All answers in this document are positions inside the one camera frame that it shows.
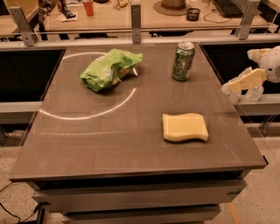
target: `soda can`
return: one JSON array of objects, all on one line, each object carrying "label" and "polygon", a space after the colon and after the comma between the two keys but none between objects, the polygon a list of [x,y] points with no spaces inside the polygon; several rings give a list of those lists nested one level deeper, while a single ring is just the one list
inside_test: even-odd
[{"label": "soda can", "polygon": [[192,67],[195,54],[194,44],[191,42],[180,42],[176,47],[175,59],[172,69],[172,77],[177,81],[186,81]]}]

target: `floor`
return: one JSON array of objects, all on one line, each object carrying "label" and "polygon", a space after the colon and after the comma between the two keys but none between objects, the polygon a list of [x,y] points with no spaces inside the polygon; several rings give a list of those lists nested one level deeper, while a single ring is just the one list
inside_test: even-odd
[{"label": "floor", "polygon": [[[280,123],[271,124],[266,137],[260,135],[258,124],[246,124],[257,147],[269,165],[262,170],[253,170],[246,178],[248,186],[229,204],[221,204],[221,212],[205,224],[278,224],[280,211]],[[35,221],[33,213],[36,202],[32,199],[33,190],[27,184],[11,184],[9,174],[17,160],[21,147],[19,144],[22,132],[8,134],[3,147],[0,147],[0,223],[18,223]],[[61,224],[62,215],[46,213],[45,224]]]}]

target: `sponge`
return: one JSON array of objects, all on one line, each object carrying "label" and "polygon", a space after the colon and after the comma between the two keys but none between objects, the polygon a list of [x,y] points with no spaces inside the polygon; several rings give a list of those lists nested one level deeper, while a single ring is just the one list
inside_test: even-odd
[{"label": "sponge", "polygon": [[187,113],[183,115],[163,114],[164,139],[181,142],[189,139],[208,140],[208,131],[203,115]]}]

